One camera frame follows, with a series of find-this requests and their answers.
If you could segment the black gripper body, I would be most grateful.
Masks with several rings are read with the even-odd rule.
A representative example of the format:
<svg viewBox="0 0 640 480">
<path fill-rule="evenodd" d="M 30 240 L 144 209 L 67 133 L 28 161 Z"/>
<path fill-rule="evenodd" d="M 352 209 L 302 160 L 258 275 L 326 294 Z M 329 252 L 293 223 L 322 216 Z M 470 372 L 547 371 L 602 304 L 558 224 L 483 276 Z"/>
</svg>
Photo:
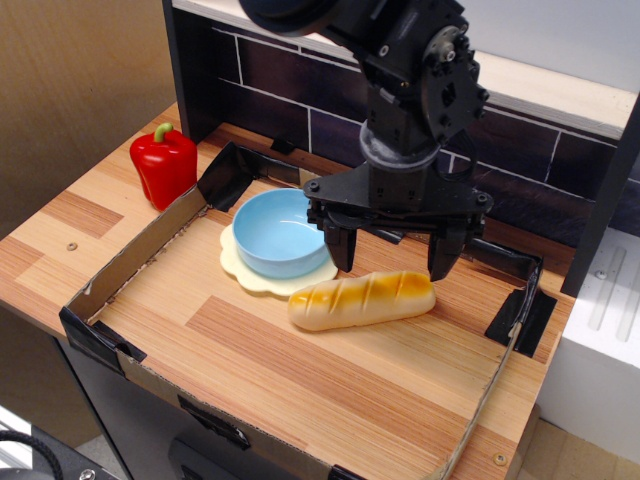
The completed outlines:
<svg viewBox="0 0 640 480">
<path fill-rule="evenodd" d="M 388 171 L 369 164 L 312 179 L 303 187 L 309 220 L 325 242 L 340 245 L 372 228 L 467 239 L 481 233 L 493 198 L 428 166 Z"/>
</svg>

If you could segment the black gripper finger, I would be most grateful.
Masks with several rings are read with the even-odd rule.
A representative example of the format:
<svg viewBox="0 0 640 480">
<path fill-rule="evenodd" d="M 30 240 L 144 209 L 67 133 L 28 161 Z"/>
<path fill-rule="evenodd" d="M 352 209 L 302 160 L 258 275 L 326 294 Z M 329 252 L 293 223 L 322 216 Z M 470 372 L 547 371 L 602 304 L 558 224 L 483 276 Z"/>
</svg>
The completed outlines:
<svg viewBox="0 0 640 480">
<path fill-rule="evenodd" d="M 325 244 L 334 265 L 343 272 L 350 272 L 354 264 L 357 231 L 333 223 L 326 223 L 323 230 Z"/>
<path fill-rule="evenodd" d="M 429 238 L 428 270 L 432 282 L 443 280 L 451 271 L 473 235 L 464 229 L 434 232 Z"/>
</svg>

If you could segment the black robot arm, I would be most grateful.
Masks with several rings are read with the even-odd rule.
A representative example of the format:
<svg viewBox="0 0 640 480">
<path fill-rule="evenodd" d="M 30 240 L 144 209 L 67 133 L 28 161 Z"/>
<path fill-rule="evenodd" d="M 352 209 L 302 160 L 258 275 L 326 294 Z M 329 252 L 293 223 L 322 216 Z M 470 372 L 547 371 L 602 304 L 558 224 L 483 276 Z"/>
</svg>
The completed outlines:
<svg viewBox="0 0 640 480">
<path fill-rule="evenodd" d="M 469 170 L 441 171 L 450 140 L 469 143 L 488 92 L 455 1 L 246 1 L 245 14 L 282 36 L 317 33 L 348 49 L 368 85 L 361 166 L 310 180 L 308 220 L 334 265 L 350 271 L 361 229 L 425 233 L 428 271 L 445 278 L 492 207 Z"/>
</svg>

